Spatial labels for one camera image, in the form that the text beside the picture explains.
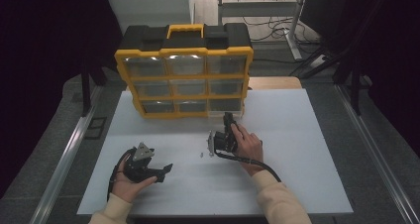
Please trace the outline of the black metal stand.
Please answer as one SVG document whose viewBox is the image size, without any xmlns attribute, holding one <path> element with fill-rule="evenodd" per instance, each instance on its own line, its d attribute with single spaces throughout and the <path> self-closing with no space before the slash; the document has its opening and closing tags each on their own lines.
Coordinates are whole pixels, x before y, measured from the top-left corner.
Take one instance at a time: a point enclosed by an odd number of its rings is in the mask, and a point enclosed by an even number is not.
<svg viewBox="0 0 420 224">
<path fill-rule="evenodd" d="M 96 85 L 103 86 L 107 82 L 107 77 L 102 70 L 101 66 L 92 66 L 89 62 L 83 61 L 80 66 L 81 69 L 81 82 L 82 82 L 82 117 L 86 117 L 89 113 L 92 101 L 91 101 L 91 91 L 90 91 L 90 79 L 93 79 L 93 82 Z"/>
<path fill-rule="evenodd" d="M 350 103 L 353 110 L 357 115 L 361 114 L 359 101 L 360 101 L 360 89 L 361 89 L 361 66 L 359 63 L 358 56 L 356 54 L 351 54 L 349 56 L 344 56 L 340 65 L 333 74 L 333 81 L 336 84 L 344 84 L 345 81 L 350 78 Z"/>
</svg>

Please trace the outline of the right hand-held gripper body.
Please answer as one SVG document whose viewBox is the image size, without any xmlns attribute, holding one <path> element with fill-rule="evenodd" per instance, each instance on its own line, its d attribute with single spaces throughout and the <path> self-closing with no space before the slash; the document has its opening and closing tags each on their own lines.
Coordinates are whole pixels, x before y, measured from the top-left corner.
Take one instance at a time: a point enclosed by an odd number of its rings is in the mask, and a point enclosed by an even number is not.
<svg viewBox="0 0 420 224">
<path fill-rule="evenodd" d="M 216 155 L 218 151 L 234 153 L 238 148 L 236 137 L 230 125 L 226 125 L 223 132 L 210 132 L 207 143 L 211 157 Z"/>
</svg>

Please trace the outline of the white table board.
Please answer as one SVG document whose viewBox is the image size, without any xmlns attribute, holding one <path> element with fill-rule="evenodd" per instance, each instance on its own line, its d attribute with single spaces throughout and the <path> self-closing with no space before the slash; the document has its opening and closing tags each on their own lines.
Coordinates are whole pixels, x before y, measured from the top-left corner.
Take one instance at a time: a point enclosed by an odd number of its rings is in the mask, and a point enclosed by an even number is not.
<svg viewBox="0 0 420 224">
<path fill-rule="evenodd" d="M 303 89 L 252 90 L 238 120 L 262 139 L 263 160 L 311 214 L 352 212 L 307 92 Z M 154 149 L 151 168 L 173 164 L 162 183 L 140 193 L 132 214 L 148 217 L 259 216 L 257 191 L 237 162 L 211 157 L 207 139 L 223 120 L 145 119 L 125 91 L 110 125 L 78 212 L 103 208 L 114 165 L 130 148 Z"/>
</svg>

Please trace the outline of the person's right hand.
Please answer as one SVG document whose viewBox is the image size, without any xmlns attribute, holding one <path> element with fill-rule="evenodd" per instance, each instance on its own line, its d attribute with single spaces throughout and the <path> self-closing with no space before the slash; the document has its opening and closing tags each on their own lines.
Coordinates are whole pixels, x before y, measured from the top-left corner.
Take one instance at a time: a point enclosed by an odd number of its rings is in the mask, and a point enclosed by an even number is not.
<svg viewBox="0 0 420 224">
<path fill-rule="evenodd" d="M 263 145 L 258 136 L 254 133 L 249 133 L 247 129 L 241 125 L 232 124 L 231 129 L 238 143 L 235 155 L 237 157 L 262 162 Z"/>
</svg>

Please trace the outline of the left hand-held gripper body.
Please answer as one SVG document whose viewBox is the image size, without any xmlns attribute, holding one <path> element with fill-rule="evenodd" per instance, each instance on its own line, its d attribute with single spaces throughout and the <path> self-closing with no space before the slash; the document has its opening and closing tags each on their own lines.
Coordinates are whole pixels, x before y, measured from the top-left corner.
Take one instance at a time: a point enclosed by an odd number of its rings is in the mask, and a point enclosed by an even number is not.
<svg viewBox="0 0 420 224">
<path fill-rule="evenodd" d="M 132 182 L 139 183 L 149 177 L 157 176 L 154 169 L 148 168 L 154 151 L 149 149 L 143 142 L 128 151 L 124 164 L 124 175 Z"/>
</svg>

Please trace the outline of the clear plastic drawer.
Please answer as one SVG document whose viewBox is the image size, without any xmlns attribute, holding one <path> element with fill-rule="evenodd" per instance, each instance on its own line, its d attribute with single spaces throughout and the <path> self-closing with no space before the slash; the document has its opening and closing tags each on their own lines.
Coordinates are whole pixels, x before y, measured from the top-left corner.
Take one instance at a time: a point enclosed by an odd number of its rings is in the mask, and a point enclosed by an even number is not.
<svg viewBox="0 0 420 224">
<path fill-rule="evenodd" d="M 243 103 L 239 98 L 210 99 L 208 101 L 208 116 L 223 117 L 231 113 L 234 117 L 241 117 L 243 114 Z"/>
</svg>

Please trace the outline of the person's left hand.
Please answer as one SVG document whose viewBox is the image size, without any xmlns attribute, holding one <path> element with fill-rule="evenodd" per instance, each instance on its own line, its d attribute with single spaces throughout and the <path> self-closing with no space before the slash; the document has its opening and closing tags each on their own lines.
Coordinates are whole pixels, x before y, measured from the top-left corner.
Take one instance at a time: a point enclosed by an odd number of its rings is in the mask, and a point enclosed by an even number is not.
<svg viewBox="0 0 420 224">
<path fill-rule="evenodd" d="M 123 158 L 119 163 L 113 181 L 112 193 L 128 203 L 132 203 L 143 189 L 155 183 L 158 178 L 152 176 L 139 183 L 131 182 L 123 173 L 125 162 L 126 158 Z"/>
</svg>

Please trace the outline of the white power strip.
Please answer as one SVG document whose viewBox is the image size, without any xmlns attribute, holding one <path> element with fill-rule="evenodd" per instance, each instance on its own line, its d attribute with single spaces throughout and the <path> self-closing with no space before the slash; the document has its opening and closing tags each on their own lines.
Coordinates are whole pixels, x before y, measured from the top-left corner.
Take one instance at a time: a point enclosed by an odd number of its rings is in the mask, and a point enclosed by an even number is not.
<svg viewBox="0 0 420 224">
<path fill-rule="evenodd" d="M 328 59 L 327 56 L 325 55 L 319 55 L 317 58 L 315 58 L 311 63 L 310 63 L 310 67 L 311 68 L 315 68 L 319 65 L 321 65 L 323 62 L 325 62 Z"/>
</svg>

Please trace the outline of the grey metal desk frame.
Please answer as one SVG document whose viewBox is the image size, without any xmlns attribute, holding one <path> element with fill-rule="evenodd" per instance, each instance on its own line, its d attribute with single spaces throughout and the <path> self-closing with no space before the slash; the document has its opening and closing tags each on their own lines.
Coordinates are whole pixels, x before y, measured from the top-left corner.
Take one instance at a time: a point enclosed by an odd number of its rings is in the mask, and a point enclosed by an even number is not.
<svg viewBox="0 0 420 224">
<path fill-rule="evenodd" d="M 267 24 L 274 18 L 272 33 L 278 25 L 288 23 L 288 26 L 279 28 L 281 37 L 287 45 L 296 61 L 302 61 L 302 55 L 296 44 L 295 31 L 303 8 L 304 0 L 294 1 L 241 1 L 227 2 L 217 0 L 218 24 L 221 25 L 224 18 L 268 18 Z"/>
</svg>

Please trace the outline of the yellow black organizer cabinet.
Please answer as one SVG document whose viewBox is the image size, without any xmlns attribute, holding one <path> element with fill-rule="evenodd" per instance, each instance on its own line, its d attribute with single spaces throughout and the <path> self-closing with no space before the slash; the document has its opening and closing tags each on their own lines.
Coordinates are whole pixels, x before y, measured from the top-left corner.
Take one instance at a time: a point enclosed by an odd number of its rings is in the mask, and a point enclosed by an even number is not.
<svg viewBox="0 0 420 224">
<path fill-rule="evenodd" d="M 225 98 L 244 114 L 253 59 L 243 23 L 131 26 L 115 52 L 136 110 L 160 119 L 209 117 L 208 101 Z"/>
</svg>

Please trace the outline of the white cabinet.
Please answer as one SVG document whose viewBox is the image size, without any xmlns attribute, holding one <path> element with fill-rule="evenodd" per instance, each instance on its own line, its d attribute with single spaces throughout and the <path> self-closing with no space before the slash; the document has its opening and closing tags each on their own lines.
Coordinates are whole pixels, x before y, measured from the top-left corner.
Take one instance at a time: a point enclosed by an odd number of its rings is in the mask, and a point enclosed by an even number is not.
<svg viewBox="0 0 420 224">
<path fill-rule="evenodd" d="M 108 0 L 122 33 L 129 26 L 190 24 L 189 0 Z"/>
</svg>

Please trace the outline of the wooden table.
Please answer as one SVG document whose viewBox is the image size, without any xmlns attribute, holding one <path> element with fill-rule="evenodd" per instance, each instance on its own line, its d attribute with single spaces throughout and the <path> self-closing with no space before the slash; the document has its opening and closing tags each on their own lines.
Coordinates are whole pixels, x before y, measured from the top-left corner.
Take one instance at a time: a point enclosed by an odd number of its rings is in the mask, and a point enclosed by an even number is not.
<svg viewBox="0 0 420 224">
<path fill-rule="evenodd" d="M 252 90 L 262 89 L 301 89 L 300 80 L 294 76 L 264 76 L 251 77 L 249 88 Z"/>
</svg>

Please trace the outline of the aluminium floor rail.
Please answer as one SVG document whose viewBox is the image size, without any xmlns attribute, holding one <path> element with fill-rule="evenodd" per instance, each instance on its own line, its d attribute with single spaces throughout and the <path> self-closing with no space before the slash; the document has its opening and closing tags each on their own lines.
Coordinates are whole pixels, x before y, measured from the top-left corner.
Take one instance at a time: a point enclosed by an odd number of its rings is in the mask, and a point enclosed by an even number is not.
<svg viewBox="0 0 420 224">
<path fill-rule="evenodd" d="M 90 95 L 91 106 L 86 114 L 79 118 L 29 224 L 47 223 L 90 121 L 92 120 L 103 89 L 103 86 L 95 86 L 93 88 Z"/>
<path fill-rule="evenodd" d="M 402 216 L 405 224 L 420 224 L 420 214 L 414 210 L 414 206 L 409 199 L 407 193 L 402 187 L 400 181 L 397 179 L 394 172 L 391 170 L 385 157 L 381 153 L 376 141 L 369 131 L 365 121 L 361 115 L 358 115 L 351 104 L 351 97 L 346 91 L 344 85 L 335 85 L 335 89 L 339 94 L 341 101 L 346 108 L 349 117 L 354 124 L 363 144 L 367 149 L 372 162 L 378 171 L 384 185 L 386 186 L 396 208 Z"/>
</svg>

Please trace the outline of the black floor grate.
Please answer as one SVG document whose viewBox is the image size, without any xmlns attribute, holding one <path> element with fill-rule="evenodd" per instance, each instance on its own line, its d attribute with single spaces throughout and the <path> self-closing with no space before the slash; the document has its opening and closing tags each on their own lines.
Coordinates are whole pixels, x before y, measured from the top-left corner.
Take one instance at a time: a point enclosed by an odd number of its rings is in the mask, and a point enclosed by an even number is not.
<svg viewBox="0 0 420 224">
<path fill-rule="evenodd" d="M 86 140 L 99 140 L 105 129 L 106 121 L 107 121 L 106 117 L 92 118 L 85 131 L 84 138 Z"/>
</svg>

